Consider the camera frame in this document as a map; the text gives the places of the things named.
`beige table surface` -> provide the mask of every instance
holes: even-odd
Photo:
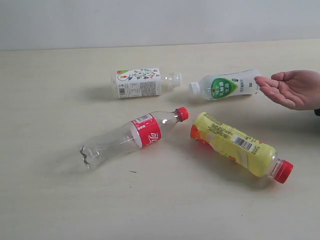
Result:
[[[183,84],[159,97],[112,99],[113,70],[145,67],[181,72]],[[262,93],[188,97],[188,83],[205,75],[252,68],[320,71],[320,39],[0,52],[0,239],[318,239],[320,117]],[[181,106],[190,119],[167,139],[85,169],[86,139]],[[191,140],[203,111],[274,146],[295,166],[288,181],[257,179]]]

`white bottle cap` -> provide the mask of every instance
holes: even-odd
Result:
[[[201,95],[201,88],[198,82],[191,82],[189,84],[189,95],[191,98],[197,98]]]
[[[182,76],[180,72],[174,72],[173,73],[173,82],[172,82],[172,86],[174,88],[176,87],[180,87],[182,83]]]

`nutrition label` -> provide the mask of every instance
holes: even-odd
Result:
[[[161,75],[158,68],[117,71],[116,84],[119,98],[161,94]]]

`barcode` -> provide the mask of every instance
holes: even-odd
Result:
[[[126,97],[126,89],[124,87],[119,87],[119,98]]]
[[[144,122],[144,121],[147,121],[147,120],[149,120],[149,119],[152,119],[152,116],[151,116],[150,114],[147,114],[147,115],[144,115],[144,116],[141,116],[141,117],[137,118],[137,119],[136,119],[136,122],[137,122],[138,124],[140,124],[140,123],[142,123],[142,122]]]
[[[239,136],[237,136],[233,142],[247,151],[249,151],[253,146],[252,143],[242,139]]]

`human hand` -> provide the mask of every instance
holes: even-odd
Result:
[[[320,109],[320,73],[310,70],[257,76],[260,90],[273,102],[294,110]]]

